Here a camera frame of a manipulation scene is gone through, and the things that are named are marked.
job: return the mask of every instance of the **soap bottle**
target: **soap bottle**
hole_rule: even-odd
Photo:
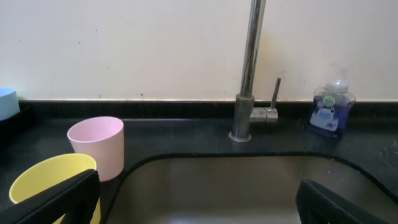
[[[355,100],[345,80],[330,80],[314,91],[308,128],[324,136],[341,138]]]

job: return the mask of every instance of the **sink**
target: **sink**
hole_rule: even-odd
[[[300,223],[295,194],[302,179],[389,223],[398,220],[398,205],[351,167],[275,156],[149,162],[126,177],[107,223]]]

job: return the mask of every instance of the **cup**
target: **cup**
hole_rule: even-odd
[[[0,121],[19,112],[17,92],[10,87],[0,87]]]
[[[51,157],[23,172],[12,183],[9,197],[13,203],[19,203],[88,169],[96,169],[96,162],[86,154],[71,153]],[[62,218],[63,216],[54,223],[61,223]],[[90,224],[98,224],[100,219],[98,199]]]
[[[77,153],[95,159],[99,181],[118,176],[124,167],[123,121],[113,117],[97,117],[81,121],[68,131],[68,138]]]

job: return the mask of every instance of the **cup rim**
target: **cup rim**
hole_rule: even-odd
[[[15,92],[16,92],[16,90],[13,87],[0,86],[0,97],[8,96]]]
[[[13,198],[11,192],[12,192],[14,186],[16,185],[16,183],[18,182],[18,180],[19,180],[20,178],[22,178],[28,171],[34,169],[34,168],[37,167],[37,166],[40,166],[40,165],[43,164],[44,162],[47,162],[47,161],[49,161],[49,160],[51,160],[51,159],[56,159],[56,158],[59,158],[59,157],[65,157],[65,156],[71,156],[71,155],[84,156],[84,157],[87,157],[87,158],[91,159],[91,160],[94,162],[94,170],[97,170],[97,162],[95,161],[94,158],[92,158],[91,156],[89,156],[89,155],[87,155],[87,154],[83,154],[83,153],[66,153],[66,154],[61,154],[61,155],[58,155],[58,156],[50,157],[50,158],[48,158],[48,159],[45,159],[45,160],[43,160],[43,161],[41,161],[41,162],[38,162],[38,163],[34,164],[33,166],[29,167],[29,168],[26,169],[23,173],[21,173],[21,174],[17,177],[17,179],[15,179],[15,180],[13,181],[13,183],[12,183],[12,185],[11,185],[11,187],[10,187],[10,190],[8,191],[8,197],[10,198],[10,200],[11,200],[14,204],[19,203],[19,202],[17,202],[17,201]]]
[[[70,137],[70,132],[71,132],[72,129],[75,128],[76,126],[81,125],[81,124],[83,124],[83,123],[85,123],[85,122],[88,122],[88,121],[90,121],[90,120],[92,120],[92,119],[99,119],[99,118],[111,118],[111,119],[116,120],[117,122],[120,122],[120,123],[121,123],[121,128],[120,128],[120,130],[119,130],[116,134],[114,134],[114,135],[112,135],[112,136],[109,136],[109,137],[106,137],[106,138],[103,138],[103,139],[92,140],[92,141],[79,141],[79,140],[76,140],[76,139],[73,139],[72,137]],[[68,130],[67,136],[68,136],[68,139],[71,140],[71,141],[73,141],[73,142],[78,142],[78,143],[94,143],[94,142],[100,142],[100,141],[107,140],[107,139],[109,139],[109,138],[111,138],[111,137],[113,137],[113,136],[119,134],[119,133],[123,130],[123,128],[124,128],[124,123],[123,123],[123,121],[122,121],[121,119],[115,118],[115,117],[112,117],[112,116],[99,116],[99,117],[95,117],[95,118],[84,119],[83,121],[80,121],[80,122],[78,122],[77,124],[74,124],[74,125]]]

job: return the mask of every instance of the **white wall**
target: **white wall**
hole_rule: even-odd
[[[233,100],[250,0],[2,0],[0,86],[38,99]],[[311,100],[331,63],[398,100],[398,1],[267,0],[253,95]]]

